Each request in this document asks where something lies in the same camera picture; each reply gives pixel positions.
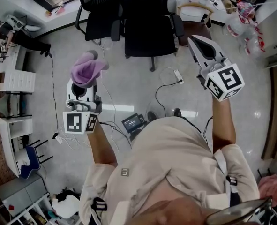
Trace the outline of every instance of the blue chair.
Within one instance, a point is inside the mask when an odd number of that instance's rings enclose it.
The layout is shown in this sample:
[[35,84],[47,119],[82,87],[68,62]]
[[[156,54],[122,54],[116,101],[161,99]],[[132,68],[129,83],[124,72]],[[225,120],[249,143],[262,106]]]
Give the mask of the blue chair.
[[53,156],[45,159],[44,161],[40,162],[39,159],[41,157],[43,157],[44,155],[41,155],[41,156],[38,156],[37,155],[37,152],[36,152],[36,148],[41,146],[42,144],[46,143],[48,140],[45,140],[44,142],[40,143],[39,145],[37,145],[36,147],[31,147],[32,145],[36,144],[37,142],[39,142],[40,140],[37,140],[36,142],[28,145],[25,147],[26,151],[27,151],[27,155],[28,155],[28,158],[29,158],[29,161],[30,161],[30,165],[29,166],[26,166],[26,165],[23,165],[21,167],[21,174],[20,174],[20,177],[24,178],[24,179],[27,179],[29,178],[31,172],[33,170],[39,170],[40,169],[40,165],[44,162],[46,162],[47,160],[51,159]]

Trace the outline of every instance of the brown chair seat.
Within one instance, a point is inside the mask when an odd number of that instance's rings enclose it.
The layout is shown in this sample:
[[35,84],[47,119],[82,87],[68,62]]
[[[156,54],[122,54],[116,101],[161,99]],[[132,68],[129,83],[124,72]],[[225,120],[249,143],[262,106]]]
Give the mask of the brown chair seat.
[[179,44],[181,46],[188,46],[187,38],[191,35],[199,35],[211,40],[211,35],[207,26],[204,23],[183,21],[185,35],[179,37]]

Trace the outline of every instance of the pink towel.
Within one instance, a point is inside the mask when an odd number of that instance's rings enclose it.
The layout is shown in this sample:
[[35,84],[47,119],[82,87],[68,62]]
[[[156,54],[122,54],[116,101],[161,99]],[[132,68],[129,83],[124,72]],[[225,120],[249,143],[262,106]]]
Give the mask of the pink towel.
[[273,197],[273,207],[277,205],[277,175],[267,176],[261,178],[258,184],[260,198],[265,198],[267,196]]
[[96,58],[97,53],[86,52],[76,61],[71,69],[71,78],[74,84],[81,88],[89,88],[95,84],[101,70],[109,68],[106,60]]

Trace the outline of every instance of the white cloth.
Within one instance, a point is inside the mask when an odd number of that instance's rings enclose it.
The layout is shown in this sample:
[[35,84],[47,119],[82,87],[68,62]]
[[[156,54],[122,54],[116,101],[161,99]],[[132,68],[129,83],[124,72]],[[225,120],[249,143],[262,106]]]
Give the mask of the white cloth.
[[79,199],[73,195],[67,195],[66,199],[60,202],[57,198],[52,199],[52,206],[55,209],[57,215],[65,219],[70,218],[79,211],[79,204]]
[[[239,146],[231,144],[221,151],[228,175],[238,181],[242,202],[259,199],[256,181]],[[122,176],[122,169],[129,169],[129,176]],[[169,117],[147,125],[134,141],[132,151],[116,168],[105,164],[89,168],[80,198],[81,221],[88,224],[90,206],[96,196],[104,199],[108,207],[101,213],[102,225],[110,223],[121,201],[130,201],[128,213],[134,216],[164,178],[204,208],[211,204],[224,207],[224,203],[219,204],[219,197],[225,200],[225,176],[205,140],[184,119]]]

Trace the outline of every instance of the purple cloth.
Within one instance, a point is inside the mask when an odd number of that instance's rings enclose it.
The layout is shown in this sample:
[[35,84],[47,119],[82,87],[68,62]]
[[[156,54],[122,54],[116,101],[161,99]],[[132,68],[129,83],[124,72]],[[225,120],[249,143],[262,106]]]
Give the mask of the purple cloth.
[[90,52],[84,53],[73,65],[71,69],[71,78],[77,86],[89,88],[96,78],[100,76],[101,70],[109,68],[107,61],[104,59],[94,59]]

